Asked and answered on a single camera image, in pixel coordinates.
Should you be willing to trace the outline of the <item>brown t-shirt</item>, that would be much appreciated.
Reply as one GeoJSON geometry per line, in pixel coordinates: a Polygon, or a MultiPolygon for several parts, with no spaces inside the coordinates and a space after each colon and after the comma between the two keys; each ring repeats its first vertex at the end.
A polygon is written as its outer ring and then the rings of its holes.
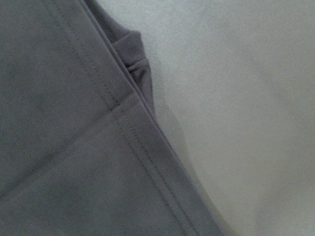
{"type": "Polygon", "coordinates": [[[0,233],[222,234],[156,121],[141,34],[95,0],[0,3],[0,233]]]}

